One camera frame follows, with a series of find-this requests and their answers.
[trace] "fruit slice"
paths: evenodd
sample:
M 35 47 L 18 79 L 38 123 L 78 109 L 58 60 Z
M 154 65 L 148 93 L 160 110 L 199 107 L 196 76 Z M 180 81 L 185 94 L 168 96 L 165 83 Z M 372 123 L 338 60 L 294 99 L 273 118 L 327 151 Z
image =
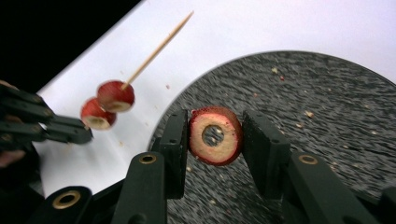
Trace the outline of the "fruit slice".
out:
M 242 127 L 233 111 L 223 106 L 208 106 L 192 111 L 190 152 L 207 164 L 222 166 L 233 162 L 243 143 Z
M 81 108 L 82 122 L 95 130 L 109 129 L 117 119 L 117 114 L 105 111 L 95 97 L 89 99 Z
M 109 80 L 99 86 L 96 97 L 99 105 L 108 112 L 118 113 L 129 110 L 134 104 L 134 88 L 129 84 L 124 90 L 124 83 L 119 80 Z

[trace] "wooden skewer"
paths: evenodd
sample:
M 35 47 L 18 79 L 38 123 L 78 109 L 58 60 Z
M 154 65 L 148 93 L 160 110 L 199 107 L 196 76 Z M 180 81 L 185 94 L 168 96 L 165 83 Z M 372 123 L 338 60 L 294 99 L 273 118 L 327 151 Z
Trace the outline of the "wooden skewer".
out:
M 180 31 L 180 29 L 187 23 L 194 11 L 192 11 L 183 21 L 181 21 L 172 33 L 165 38 L 165 40 L 158 46 L 148 58 L 137 68 L 137 70 L 129 77 L 127 81 L 121 86 L 122 90 L 128 87 L 128 85 L 134 81 L 135 78 L 149 65 L 149 63 L 160 53 L 160 51 L 172 40 L 172 38 Z

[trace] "white surface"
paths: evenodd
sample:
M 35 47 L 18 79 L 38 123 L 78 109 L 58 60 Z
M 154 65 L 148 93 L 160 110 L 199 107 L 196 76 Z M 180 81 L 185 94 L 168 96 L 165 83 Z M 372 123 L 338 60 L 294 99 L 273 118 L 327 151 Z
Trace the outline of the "white surface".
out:
M 126 80 L 192 10 L 189 22 L 134 81 L 133 109 L 87 145 L 35 144 L 44 192 L 123 179 L 146 151 L 167 107 L 194 80 L 249 54 L 305 50 L 363 65 L 396 82 L 395 1 L 148 0 L 128 13 L 39 94 L 60 115 L 79 117 L 109 79 Z

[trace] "round slate board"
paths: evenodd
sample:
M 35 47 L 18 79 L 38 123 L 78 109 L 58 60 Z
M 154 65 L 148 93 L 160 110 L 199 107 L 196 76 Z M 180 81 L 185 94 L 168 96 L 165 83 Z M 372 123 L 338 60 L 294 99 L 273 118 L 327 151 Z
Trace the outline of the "round slate board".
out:
M 396 86 L 360 65 L 303 51 L 234 60 L 184 90 L 153 139 L 173 112 L 207 105 L 227 106 L 240 120 L 245 109 L 261 111 L 292 151 L 319 155 L 351 189 L 378 198 L 396 186 Z M 223 167 L 189 154 L 187 165 L 185 196 L 168 200 L 168 223 L 284 222 L 280 202 L 258 194 L 242 154 Z

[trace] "dark background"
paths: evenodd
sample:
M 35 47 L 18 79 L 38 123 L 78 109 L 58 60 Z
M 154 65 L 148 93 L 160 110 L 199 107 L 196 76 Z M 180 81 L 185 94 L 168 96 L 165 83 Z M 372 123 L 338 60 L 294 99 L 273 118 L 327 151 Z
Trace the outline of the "dark background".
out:
M 137 3 L 0 1 L 0 79 L 39 91 Z

